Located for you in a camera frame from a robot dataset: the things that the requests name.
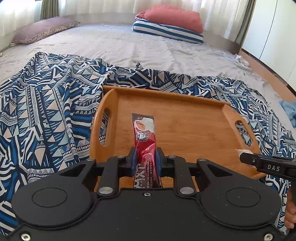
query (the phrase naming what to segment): white wardrobe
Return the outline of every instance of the white wardrobe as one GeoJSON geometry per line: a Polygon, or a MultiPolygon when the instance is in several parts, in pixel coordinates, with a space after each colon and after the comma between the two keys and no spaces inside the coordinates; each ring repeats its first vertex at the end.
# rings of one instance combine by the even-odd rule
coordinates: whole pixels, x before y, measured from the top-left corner
{"type": "Polygon", "coordinates": [[[296,90],[296,3],[256,0],[242,48],[296,90]]]}

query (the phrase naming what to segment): person's hand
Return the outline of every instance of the person's hand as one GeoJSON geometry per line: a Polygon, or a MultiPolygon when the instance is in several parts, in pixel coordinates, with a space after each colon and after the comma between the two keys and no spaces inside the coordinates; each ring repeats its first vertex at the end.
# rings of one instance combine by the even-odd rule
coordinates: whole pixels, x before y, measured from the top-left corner
{"type": "Polygon", "coordinates": [[[286,211],[285,211],[285,220],[284,224],[286,228],[293,229],[294,224],[296,223],[296,206],[292,201],[292,193],[291,189],[288,190],[287,194],[287,204],[286,204],[286,211]]]}

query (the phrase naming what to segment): green curtain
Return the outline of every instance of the green curtain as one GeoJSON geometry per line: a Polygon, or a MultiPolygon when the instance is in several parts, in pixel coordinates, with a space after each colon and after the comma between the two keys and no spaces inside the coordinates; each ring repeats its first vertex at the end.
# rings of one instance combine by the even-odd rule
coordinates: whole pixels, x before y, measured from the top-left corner
{"type": "Polygon", "coordinates": [[[59,16],[59,0],[42,0],[40,19],[59,16]]]}
{"type": "Polygon", "coordinates": [[[242,26],[239,30],[239,33],[237,35],[237,38],[235,39],[235,42],[238,44],[242,44],[242,41],[244,40],[244,36],[247,33],[247,29],[249,26],[249,22],[251,20],[252,12],[255,6],[255,0],[249,0],[246,13],[244,15],[244,19],[242,21],[242,26]]]}

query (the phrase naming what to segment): patterned blanket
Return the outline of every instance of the patterned blanket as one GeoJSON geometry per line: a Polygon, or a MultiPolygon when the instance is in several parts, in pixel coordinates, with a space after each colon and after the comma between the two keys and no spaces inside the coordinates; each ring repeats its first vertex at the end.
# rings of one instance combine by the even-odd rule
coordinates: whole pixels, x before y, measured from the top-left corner
{"type": "MultiPolygon", "coordinates": [[[[226,101],[255,133],[262,154],[295,157],[291,132],[255,90],[239,80],[188,76],[166,71],[122,68],[100,58],[38,52],[25,67],[0,86],[0,232],[18,225],[12,195],[23,185],[86,159],[93,116],[102,100],[103,85],[167,91],[226,101]]],[[[105,139],[107,117],[100,141],[105,139]]],[[[239,126],[247,144],[250,138],[239,126]]],[[[282,197],[276,225],[282,231],[289,182],[264,180],[282,197]]]]}

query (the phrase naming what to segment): packet logo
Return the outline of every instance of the packet logo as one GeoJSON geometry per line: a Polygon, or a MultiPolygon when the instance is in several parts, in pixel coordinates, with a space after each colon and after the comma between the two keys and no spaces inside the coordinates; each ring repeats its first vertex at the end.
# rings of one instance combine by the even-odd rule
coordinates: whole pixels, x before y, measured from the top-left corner
{"type": "Polygon", "coordinates": [[[137,141],[140,141],[140,142],[145,142],[148,140],[148,134],[143,132],[143,131],[139,131],[136,135],[136,139],[137,141]]]}

